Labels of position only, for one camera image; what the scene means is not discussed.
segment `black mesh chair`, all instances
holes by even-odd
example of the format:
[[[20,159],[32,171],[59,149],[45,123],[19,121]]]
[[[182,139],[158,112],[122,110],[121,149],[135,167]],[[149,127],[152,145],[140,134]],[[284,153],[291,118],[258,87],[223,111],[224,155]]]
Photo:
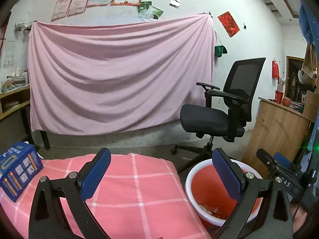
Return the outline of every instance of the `black mesh chair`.
[[[196,133],[198,138],[203,138],[205,134],[211,137],[204,148],[176,145],[171,150],[173,155],[178,148],[199,154],[178,169],[178,173],[212,158],[214,136],[223,137],[225,141],[232,143],[235,137],[244,135],[244,127],[251,121],[251,104],[265,60],[266,58],[256,58],[236,61],[230,69],[223,91],[210,84],[196,83],[205,89],[206,107],[183,105],[181,125],[186,132]],[[224,98],[228,114],[212,108],[212,97]]]

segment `pink checkered bedsheet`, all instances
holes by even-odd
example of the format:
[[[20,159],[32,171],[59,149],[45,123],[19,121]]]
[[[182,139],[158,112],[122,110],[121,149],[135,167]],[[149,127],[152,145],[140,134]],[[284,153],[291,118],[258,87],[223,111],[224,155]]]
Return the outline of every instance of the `pink checkered bedsheet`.
[[[0,203],[24,238],[28,238],[30,209],[39,178],[64,178],[71,171],[79,171],[94,156],[43,160],[43,170],[16,203],[0,188]],[[83,237],[66,200],[61,201],[73,232]],[[163,159],[112,155],[111,165],[87,205],[112,239],[210,238],[184,194],[175,167]]]

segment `desk leg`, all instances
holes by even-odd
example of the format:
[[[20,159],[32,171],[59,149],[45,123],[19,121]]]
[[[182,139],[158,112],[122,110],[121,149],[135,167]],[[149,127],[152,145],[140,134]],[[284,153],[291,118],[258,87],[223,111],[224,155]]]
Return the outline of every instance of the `desk leg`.
[[[28,121],[28,117],[27,117],[27,111],[26,109],[21,109],[21,117],[22,117],[22,123],[24,126],[24,130],[27,134],[27,141],[29,142],[29,144],[34,145],[34,141],[33,141],[33,137],[31,134],[31,129],[30,129],[30,125],[29,125],[29,121]]]
[[[40,130],[45,150],[50,150],[50,142],[45,131]]]

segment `blue gripper pad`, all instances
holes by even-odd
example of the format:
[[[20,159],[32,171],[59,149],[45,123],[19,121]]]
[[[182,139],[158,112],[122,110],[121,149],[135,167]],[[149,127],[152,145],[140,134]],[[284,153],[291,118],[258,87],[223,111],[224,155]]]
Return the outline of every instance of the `blue gripper pad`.
[[[291,162],[279,152],[275,153],[274,159],[285,168],[291,167]]]
[[[239,202],[241,200],[240,181],[218,149],[213,151],[212,162],[228,192],[229,197]]]
[[[111,152],[106,149],[93,165],[81,184],[81,198],[85,201],[93,197],[101,179],[111,163]]]

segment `pink cloth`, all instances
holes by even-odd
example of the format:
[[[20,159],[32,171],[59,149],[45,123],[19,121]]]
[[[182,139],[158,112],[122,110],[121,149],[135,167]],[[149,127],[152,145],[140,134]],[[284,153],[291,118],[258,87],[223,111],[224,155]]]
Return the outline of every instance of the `pink cloth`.
[[[95,155],[42,161],[44,168],[16,203],[0,188],[0,203],[20,234],[28,238],[31,205],[41,176],[51,180],[79,171]],[[72,231],[82,237],[65,199],[61,199]],[[183,192],[173,164],[135,154],[112,155],[94,196],[87,205],[112,239],[208,239]]]
[[[216,42],[209,15],[72,27],[33,23],[28,48],[31,129],[97,135],[179,119],[204,105]]]

